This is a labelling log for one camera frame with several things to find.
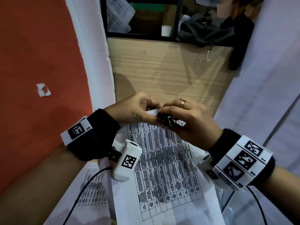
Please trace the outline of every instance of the hand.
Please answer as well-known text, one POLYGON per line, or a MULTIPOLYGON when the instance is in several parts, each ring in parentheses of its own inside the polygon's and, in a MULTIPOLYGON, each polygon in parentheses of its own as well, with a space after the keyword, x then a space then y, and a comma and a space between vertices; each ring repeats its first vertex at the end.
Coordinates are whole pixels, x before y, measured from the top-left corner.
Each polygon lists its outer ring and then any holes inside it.
POLYGON ((179 98, 167 102, 160 108, 160 113, 170 114, 173 117, 184 121, 184 126, 167 127, 180 136, 181 139, 208 151, 220 138, 223 130, 217 125, 212 116, 203 104, 187 100, 180 108, 183 99, 179 98))
POLYGON ((160 108, 159 102, 140 91, 120 102, 108 106, 104 110, 113 117, 120 125, 147 122, 158 125, 156 116, 146 113, 148 110, 160 108))

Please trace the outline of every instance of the white paper cup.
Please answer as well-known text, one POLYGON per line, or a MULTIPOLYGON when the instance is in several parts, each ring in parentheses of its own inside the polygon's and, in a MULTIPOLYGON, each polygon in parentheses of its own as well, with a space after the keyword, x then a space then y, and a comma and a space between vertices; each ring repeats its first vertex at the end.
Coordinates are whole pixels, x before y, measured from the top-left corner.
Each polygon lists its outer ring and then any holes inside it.
POLYGON ((161 26, 161 36, 170 37, 172 27, 171 26, 161 26))

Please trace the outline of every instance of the gold ring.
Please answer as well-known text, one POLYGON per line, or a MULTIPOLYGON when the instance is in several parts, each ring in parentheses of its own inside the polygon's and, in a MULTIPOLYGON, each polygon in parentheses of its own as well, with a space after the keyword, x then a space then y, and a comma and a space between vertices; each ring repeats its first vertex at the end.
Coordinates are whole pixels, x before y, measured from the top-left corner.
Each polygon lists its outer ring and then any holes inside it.
POLYGON ((183 109, 183 106, 185 105, 185 102, 186 102, 186 100, 183 100, 183 101, 181 102, 181 104, 180 104, 180 108, 182 108, 182 109, 183 109))

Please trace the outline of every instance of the metal carabiner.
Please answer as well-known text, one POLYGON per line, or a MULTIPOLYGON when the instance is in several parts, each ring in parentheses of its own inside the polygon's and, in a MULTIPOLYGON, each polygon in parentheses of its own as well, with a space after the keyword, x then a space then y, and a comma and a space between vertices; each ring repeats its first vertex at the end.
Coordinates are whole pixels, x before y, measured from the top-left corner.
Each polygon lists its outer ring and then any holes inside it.
POLYGON ((212 52, 212 45, 211 45, 211 47, 210 47, 210 50, 207 52, 206 61, 210 61, 210 59, 212 58, 212 54, 213 54, 213 52, 212 52))

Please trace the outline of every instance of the red wall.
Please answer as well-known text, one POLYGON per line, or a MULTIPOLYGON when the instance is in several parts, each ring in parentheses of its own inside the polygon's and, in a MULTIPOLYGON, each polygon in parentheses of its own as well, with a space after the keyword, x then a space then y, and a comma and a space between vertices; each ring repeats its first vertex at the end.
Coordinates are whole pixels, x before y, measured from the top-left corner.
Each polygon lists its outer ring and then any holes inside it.
POLYGON ((65 0, 0 0, 0 192, 92 112, 65 0), (51 91, 39 97, 37 83, 51 91))

